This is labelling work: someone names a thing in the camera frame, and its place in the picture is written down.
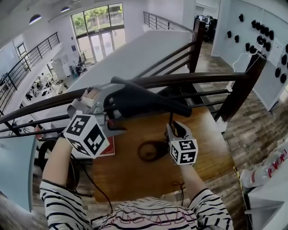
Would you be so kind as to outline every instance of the sleeve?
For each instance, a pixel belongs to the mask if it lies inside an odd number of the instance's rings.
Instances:
[[[49,229],[92,229],[80,196],[47,180],[40,184],[40,198],[45,204]]]
[[[201,227],[233,230],[231,216],[219,196],[209,189],[199,192],[188,206],[194,211]]]

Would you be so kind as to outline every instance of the trigger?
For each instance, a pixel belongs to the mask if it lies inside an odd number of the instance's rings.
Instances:
[[[186,130],[185,128],[183,128],[182,126],[180,126],[177,122],[173,121],[173,126],[175,127],[176,131],[177,131],[177,135],[174,134],[176,137],[181,137],[184,138],[186,135]]]

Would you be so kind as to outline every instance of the striped shirt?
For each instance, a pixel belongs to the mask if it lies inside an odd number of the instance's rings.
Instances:
[[[93,229],[81,198],[66,188],[43,180],[40,184],[40,197],[45,203],[49,229]],[[204,189],[187,208],[151,197],[123,202],[100,228],[232,230],[233,225],[220,197]]]

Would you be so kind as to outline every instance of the railing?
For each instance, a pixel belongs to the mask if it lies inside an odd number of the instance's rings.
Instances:
[[[195,72],[201,46],[202,46],[203,37],[204,37],[205,22],[199,21],[197,19],[195,21],[195,29],[193,31],[167,18],[163,18],[158,15],[147,13],[144,11],[144,23],[149,25],[150,28],[155,29],[155,30],[181,29],[184,31],[188,31],[192,34],[192,39],[190,43],[176,50],[175,52],[163,58],[162,60],[158,61],[153,66],[149,67],[148,69],[138,74],[135,78],[140,78],[147,74],[149,76],[156,76],[159,74],[168,75],[168,74],[175,72],[176,70],[180,69],[181,67],[185,65],[188,66],[190,73]],[[170,69],[169,71],[165,73],[162,73],[163,71],[169,68],[172,68],[172,69]]]
[[[32,68],[59,43],[57,32],[39,43],[0,80],[0,116],[9,103],[10,98],[18,89],[21,81],[31,72]]]
[[[143,88],[157,88],[157,87],[174,87],[178,88],[187,84],[196,84],[196,83],[205,83],[205,82],[220,82],[220,81],[235,81],[232,92],[229,92],[227,89],[221,90],[213,90],[208,92],[195,92],[189,94],[181,94],[176,96],[168,96],[171,100],[178,99],[187,99],[199,96],[207,96],[207,95],[215,95],[215,94],[223,94],[227,93],[228,96],[225,100],[202,103],[202,104],[194,104],[190,105],[191,108],[201,107],[201,106],[212,106],[222,104],[221,108],[215,112],[215,117],[218,119],[220,116],[224,121],[230,120],[240,106],[243,104],[248,94],[251,92],[254,87],[256,81],[258,80],[264,65],[266,63],[266,59],[262,56],[254,55],[250,60],[250,64],[247,67],[247,71],[245,73],[233,73],[233,74],[219,74],[219,73],[188,73],[188,74],[174,74],[174,75],[162,75],[162,76],[151,76],[145,78],[133,79],[131,82],[143,87]],[[48,130],[42,130],[37,132],[30,133],[21,133],[22,128],[28,127],[36,124],[44,124],[47,122],[53,122],[57,120],[63,120],[69,118],[68,115],[61,115],[52,118],[42,119],[39,121],[34,121],[32,123],[20,124],[17,126],[10,125],[9,121],[12,121],[15,118],[19,118],[28,114],[32,114],[35,112],[39,112],[45,109],[49,109],[52,107],[57,107],[65,104],[71,103],[74,99],[80,98],[84,93],[85,89],[79,89],[77,91],[72,91],[69,93],[65,93],[62,95],[58,95],[41,102],[37,102],[26,106],[22,109],[16,110],[8,115],[5,115],[0,118],[0,124],[5,124],[7,128],[0,130],[0,133],[6,131],[12,131],[14,134],[10,136],[3,136],[0,138],[9,138],[9,137],[19,137],[19,136],[29,136],[29,135],[37,135],[37,134],[45,134],[45,133],[60,133],[65,127],[60,128],[52,128]],[[115,106],[106,106],[104,108],[104,112],[110,112],[114,110],[118,110],[119,108]]]

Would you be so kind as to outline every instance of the ceiling light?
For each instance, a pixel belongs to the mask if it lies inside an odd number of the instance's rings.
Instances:
[[[67,10],[70,10],[70,8],[69,8],[68,6],[64,6],[64,7],[62,8],[61,12],[63,13],[63,12],[65,12],[65,11],[67,11]]]
[[[37,22],[41,18],[42,16],[40,14],[34,14],[29,21],[29,25],[33,24],[34,22]]]

